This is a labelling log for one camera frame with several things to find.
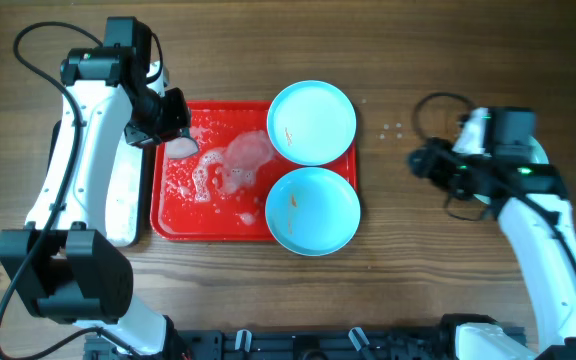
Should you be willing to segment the pink green sponge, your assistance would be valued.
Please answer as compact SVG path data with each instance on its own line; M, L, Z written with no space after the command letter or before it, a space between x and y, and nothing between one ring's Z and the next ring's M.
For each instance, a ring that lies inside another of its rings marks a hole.
M179 137L166 143L165 155L169 159L182 160L199 152L199 144L192 137Z

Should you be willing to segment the red plastic tray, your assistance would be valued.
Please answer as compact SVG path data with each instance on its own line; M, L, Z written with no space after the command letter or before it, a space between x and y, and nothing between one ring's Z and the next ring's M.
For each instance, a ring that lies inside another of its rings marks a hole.
M240 135L265 131L268 101L191 101L191 136L199 153L186 159L168 156L172 144L157 148L150 222L173 242L272 242L265 201L272 186L299 166L274 154L254 173L254 184L230 195L218 188L222 172L214 155Z

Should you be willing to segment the light blue plate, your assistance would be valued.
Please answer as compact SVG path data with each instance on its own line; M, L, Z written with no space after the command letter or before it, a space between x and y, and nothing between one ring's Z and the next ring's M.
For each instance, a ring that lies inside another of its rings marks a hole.
M534 137L529 139L529 144L532 147L531 162L535 164L548 164L549 158L542 145ZM485 205L490 204L490 198L487 196L475 194L474 197Z
M302 256L332 254L356 234L361 206L356 190L337 173L320 167L289 172L271 188L265 219L274 239Z
M357 132L357 115L340 89L305 80L284 88L272 100L266 125L280 155L298 165L320 166L349 149Z

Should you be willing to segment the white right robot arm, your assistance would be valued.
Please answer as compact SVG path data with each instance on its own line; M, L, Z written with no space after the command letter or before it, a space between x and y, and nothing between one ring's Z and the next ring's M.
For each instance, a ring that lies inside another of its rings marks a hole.
M535 314L540 354L576 359L576 232L570 197L558 169L534 161L536 115L517 107L475 107L456 141L432 137L412 112L422 146L409 156L412 173L448 200L487 198L515 253Z

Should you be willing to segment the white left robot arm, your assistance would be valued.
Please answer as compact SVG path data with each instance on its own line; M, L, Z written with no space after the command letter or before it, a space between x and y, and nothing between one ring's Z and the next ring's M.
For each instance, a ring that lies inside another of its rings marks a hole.
M64 105L46 177L18 230L0 234L9 276L1 306L94 334L130 359L188 359L172 320L134 293L129 260L108 240L106 205L117 148L191 141L183 93L169 88L158 37L133 17L111 17L90 48L72 49L52 83Z

